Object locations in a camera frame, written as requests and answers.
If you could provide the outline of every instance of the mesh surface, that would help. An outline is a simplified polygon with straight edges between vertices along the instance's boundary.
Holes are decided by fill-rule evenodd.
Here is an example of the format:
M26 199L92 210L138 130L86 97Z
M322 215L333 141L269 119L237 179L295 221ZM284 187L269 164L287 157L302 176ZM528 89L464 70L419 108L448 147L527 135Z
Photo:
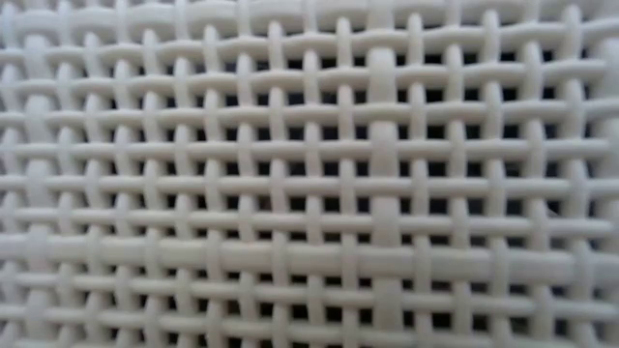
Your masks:
M601 5L3 2L0 346L617 346Z

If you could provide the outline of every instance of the woven pattern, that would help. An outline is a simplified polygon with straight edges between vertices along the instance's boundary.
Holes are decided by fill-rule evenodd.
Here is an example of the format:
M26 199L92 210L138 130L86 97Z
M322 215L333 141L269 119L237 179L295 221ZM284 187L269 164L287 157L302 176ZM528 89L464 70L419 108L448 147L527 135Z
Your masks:
M1 9L0 347L619 345L603 1Z

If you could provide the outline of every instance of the woven grid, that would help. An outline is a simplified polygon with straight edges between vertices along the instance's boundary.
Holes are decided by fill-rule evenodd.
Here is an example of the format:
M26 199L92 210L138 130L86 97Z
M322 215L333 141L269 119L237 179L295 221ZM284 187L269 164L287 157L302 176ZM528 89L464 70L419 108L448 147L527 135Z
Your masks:
M618 346L610 10L4 1L0 347Z

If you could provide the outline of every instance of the white net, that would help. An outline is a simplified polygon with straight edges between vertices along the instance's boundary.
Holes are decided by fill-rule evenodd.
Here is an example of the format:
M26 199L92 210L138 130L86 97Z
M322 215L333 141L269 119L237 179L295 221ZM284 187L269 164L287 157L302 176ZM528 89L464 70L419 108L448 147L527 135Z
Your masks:
M0 347L616 347L611 5L3 1Z

